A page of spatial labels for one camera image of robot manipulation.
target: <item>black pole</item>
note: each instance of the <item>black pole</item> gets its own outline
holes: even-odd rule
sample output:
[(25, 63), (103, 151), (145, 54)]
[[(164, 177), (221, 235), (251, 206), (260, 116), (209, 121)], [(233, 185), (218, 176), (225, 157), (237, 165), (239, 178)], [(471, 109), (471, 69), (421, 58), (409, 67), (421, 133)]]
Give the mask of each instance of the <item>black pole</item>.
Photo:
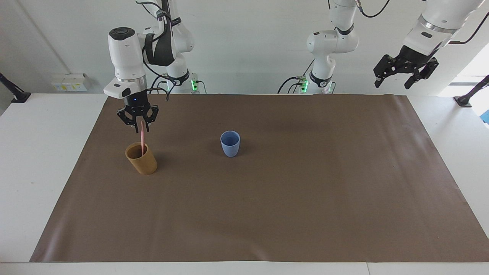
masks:
[(456, 96), (453, 99), (457, 102), (460, 107), (472, 107), (468, 102), (471, 97), (473, 97), (478, 91), (484, 89), (489, 85), (489, 75), (486, 76), (481, 82), (479, 82), (475, 87), (468, 92), (466, 95)]
[(8, 80), (3, 74), (0, 72), (0, 82), (9, 89), (13, 95), (14, 99), (12, 99), (12, 103), (24, 103), (27, 101), (27, 99), (30, 97), (31, 93), (29, 92), (24, 92), (21, 88), (19, 88), (17, 85), (12, 83), (10, 80)]

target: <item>tan cup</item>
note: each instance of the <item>tan cup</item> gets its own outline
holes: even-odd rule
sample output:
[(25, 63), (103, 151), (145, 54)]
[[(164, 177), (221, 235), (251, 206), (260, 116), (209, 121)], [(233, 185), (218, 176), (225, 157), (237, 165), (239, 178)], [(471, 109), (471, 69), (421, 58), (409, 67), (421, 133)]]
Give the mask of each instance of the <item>tan cup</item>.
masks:
[(141, 156), (141, 142), (129, 145), (126, 157), (141, 175), (150, 175), (156, 171), (158, 164), (147, 144), (144, 145), (144, 155)]

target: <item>white table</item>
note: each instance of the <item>white table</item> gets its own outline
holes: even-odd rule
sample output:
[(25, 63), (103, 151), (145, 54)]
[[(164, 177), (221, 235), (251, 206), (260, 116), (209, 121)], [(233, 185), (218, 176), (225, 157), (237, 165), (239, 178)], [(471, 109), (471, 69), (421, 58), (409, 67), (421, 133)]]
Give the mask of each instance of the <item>white table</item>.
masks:
[[(0, 274), (489, 274), (489, 263), (28, 263), (105, 99), (33, 94), (0, 116)], [(489, 129), (451, 98), (409, 100), (489, 235)]]

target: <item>pink straw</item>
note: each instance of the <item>pink straw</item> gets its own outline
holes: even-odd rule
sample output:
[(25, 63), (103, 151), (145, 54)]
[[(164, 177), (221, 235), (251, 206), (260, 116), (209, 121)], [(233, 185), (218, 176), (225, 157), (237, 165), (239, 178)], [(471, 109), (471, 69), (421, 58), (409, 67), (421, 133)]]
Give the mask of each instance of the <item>pink straw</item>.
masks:
[(144, 155), (144, 123), (141, 121), (141, 156)]

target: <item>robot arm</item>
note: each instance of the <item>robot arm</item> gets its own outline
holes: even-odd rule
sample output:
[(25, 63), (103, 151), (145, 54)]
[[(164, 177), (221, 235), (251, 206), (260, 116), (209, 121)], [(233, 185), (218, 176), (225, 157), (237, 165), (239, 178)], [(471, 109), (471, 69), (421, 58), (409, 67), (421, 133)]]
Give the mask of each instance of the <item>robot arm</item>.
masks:
[(385, 78), (397, 73), (412, 74), (404, 84), (406, 89), (428, 79), (439, 64), (434, 54), (450, 42), (484, 1), (428, 0), (426, 9), (404, 39), (399, 55), (384, 55), (374, 68), (375, 86), (380, 87)]
[(125, 107), (118, 110), (117, 115), (126, 125), (135, 127), (137, 133), (137, 117), (144, 119), (149, 131), (149, 125), (156, 120), (159, 110), (157, 105), (150, 105), (148, 101), (145, 64), (166, 67), (168, 73), (161, 76), (168, 79), (175, 89), (191, 85), (190, 80), (187, 81), (190, 72), (179, 50), (190, 51), (194, 46), (193, 38), (179, 17), (172, 20), (171, 8), (176, 12), (175, 0), (158, 2), (136, 2), (148, 5), (147, 11), (157, 19), (158, 27), (146, 28), (143, 34), (136, 34), (128, 27), (115, 28), (109, 33), (109, 52), (115, 78), (104, 88), (104, 93), (124, 99)]
[(358, 46), (358, 36), (353, 20), (355, 0), (333, 0), (330, 19), (334, 30), (319, 31), (308, 38), (308, 50), (314, 55), (314, 67), (307, 77), (307, 93), (323, 93), (328, 90), (336, 62), (332, 53), (351, 52)]

